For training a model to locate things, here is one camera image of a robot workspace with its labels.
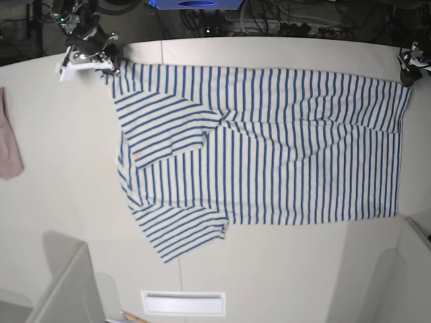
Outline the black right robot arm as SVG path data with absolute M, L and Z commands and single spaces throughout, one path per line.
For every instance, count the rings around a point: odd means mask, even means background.
M 103 30 L 99 11 L 97 1 L 54 1 L 51 5 L 50 18 L 66 36 L 66 51 L 56 66 L 61 81 L 87 70 L 119 74 L 123 55 L 116 45 L 119 37 Z

